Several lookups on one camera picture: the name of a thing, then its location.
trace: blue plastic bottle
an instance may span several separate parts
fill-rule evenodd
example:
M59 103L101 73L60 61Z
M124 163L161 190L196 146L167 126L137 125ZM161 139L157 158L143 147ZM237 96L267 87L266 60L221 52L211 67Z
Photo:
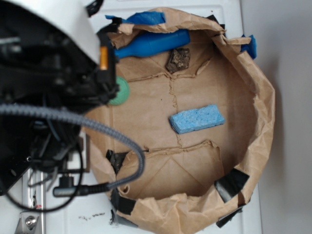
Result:
M174 33L147 32L135 38L126 47L115 49L115 55L120 59L128 56L148 57L186 45L190 41L187 29L179 29Z

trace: green ball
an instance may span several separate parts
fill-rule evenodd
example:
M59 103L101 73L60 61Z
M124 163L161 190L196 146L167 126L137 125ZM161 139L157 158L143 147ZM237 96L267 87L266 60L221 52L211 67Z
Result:
M119 85L119 91L117 92L116 97L108 102L111 105L123 104L128 99L130 94L129 85L124 78L117 76L116 83Z

